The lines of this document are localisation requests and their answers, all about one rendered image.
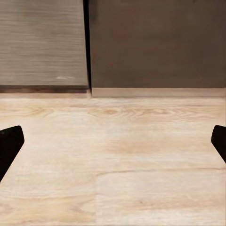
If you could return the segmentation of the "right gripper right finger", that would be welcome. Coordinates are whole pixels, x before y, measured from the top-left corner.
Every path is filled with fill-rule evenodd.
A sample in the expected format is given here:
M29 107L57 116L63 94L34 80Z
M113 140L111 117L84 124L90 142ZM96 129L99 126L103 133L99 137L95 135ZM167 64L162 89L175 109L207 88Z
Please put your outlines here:
M215 125L211 142L226 163L226 127Z

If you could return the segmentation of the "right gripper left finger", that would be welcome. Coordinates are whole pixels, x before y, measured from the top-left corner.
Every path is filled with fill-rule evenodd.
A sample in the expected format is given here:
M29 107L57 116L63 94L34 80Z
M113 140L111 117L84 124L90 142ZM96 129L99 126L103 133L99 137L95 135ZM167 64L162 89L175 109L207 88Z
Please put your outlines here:
M24 144L20 125L0 130L0 181Z

